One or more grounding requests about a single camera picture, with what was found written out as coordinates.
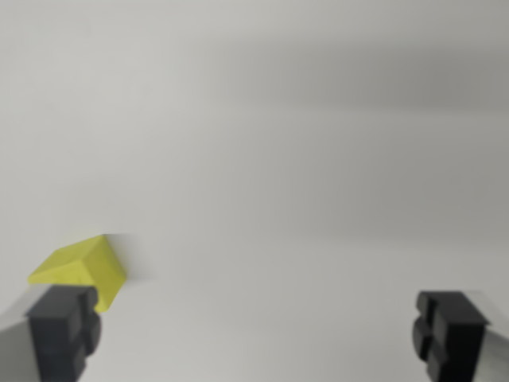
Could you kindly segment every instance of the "yellow object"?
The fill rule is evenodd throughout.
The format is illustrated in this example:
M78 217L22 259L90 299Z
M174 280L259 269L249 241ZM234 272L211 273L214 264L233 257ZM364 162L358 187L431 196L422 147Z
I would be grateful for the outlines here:
M126 273L105 235L54 251L30 276L30 284L92 285L99 302L95 311L108 310Z

